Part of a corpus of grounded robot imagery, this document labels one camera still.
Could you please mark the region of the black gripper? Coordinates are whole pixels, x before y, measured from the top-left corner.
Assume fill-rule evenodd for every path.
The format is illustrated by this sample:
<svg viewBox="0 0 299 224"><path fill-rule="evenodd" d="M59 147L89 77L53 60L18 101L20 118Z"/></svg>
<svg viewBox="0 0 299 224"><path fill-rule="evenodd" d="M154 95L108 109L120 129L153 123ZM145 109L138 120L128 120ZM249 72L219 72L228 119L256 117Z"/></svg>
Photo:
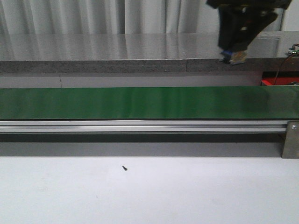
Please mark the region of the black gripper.
<svg viewBox="0 0 299 224"><path fill-rule="evenodd" d="M218 8L219 12L218 46L233 52L246 50L254 38L277 19L278 14L273 9L287 9L291 2L292 0L207 0L206 3ZM236 6L253 8L241 11Z"/></svg>

